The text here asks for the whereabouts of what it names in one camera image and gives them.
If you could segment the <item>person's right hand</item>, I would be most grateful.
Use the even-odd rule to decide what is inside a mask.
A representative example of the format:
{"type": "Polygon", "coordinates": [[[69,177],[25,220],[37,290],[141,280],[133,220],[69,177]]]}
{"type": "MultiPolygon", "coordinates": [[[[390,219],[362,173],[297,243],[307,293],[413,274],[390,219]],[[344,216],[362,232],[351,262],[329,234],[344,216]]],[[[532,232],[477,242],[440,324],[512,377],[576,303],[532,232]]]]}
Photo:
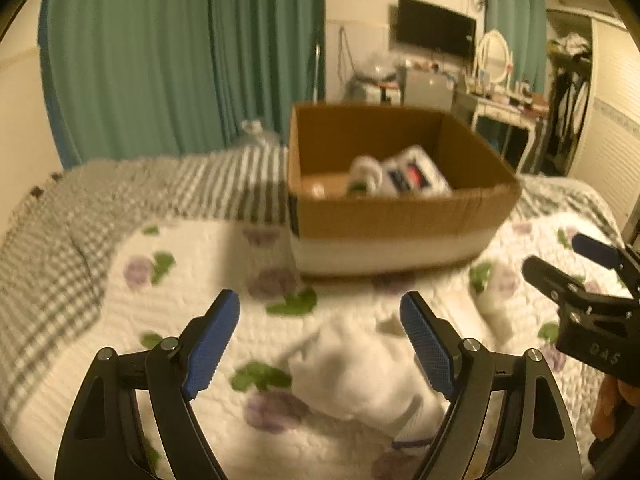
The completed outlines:
{"type": "Polygon", "coordinates": [[[601,382],[596,408],[591,419],[591,432],[597,440],[604,441],[614,434],[615,410],[622,401],[638,406],[640,389],[606,375],[601,382]]]}

